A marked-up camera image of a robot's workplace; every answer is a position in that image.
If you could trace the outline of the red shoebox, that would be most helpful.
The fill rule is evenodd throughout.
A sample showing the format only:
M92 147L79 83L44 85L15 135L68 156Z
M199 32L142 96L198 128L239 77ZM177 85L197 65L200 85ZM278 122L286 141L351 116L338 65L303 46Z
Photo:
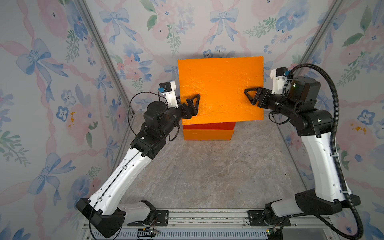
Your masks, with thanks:
M183 125L184 130L234 130L236 122Z

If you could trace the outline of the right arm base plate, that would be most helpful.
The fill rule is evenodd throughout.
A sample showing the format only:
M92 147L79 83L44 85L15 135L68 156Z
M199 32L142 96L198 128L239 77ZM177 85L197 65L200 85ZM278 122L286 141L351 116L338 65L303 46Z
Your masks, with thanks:
M264 210L248 210L246 222L251 227L280 227L291 226L289 217L276 217L273 213L264 213Z

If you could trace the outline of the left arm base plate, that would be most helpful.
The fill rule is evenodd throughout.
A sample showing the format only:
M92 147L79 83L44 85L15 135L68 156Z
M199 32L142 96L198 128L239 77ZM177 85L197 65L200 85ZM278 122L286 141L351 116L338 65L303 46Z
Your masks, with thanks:
M132 222L126 224L127 227L167 227L169 222L169 210L155 210L154 214L152 214L149 219L144 220L142 222Z

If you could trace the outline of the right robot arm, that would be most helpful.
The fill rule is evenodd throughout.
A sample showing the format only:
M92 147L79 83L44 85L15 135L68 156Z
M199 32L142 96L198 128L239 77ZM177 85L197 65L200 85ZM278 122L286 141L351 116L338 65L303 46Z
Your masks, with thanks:
M320 88L315 79L295 77L287 95L265 88L244 91L252 105L287 117L296 128L310 158L315 182L311 190L266 204L262 220L268 225L282 223L287 216L333 215L349 207L345 194L351 191L342 188L338 175L341 170L334 161L337 153L332 152L331 134L336 121L330 112L315 108Z

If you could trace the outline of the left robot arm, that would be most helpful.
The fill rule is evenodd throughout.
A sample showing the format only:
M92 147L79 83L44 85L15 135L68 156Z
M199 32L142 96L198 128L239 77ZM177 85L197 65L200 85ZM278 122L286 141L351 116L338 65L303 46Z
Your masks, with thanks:
M104 238L115 237L123 226L140 224L152 226L156 222L156 207L146 200L121 205L120 201L139 173L157 156L170 133L180 127L182 119L198 114L200 95L187 99L184 104L170 94L165 102L155 101L144 113L141 130L136 134L124 159L107 181L89 198L81 198L76 208Z

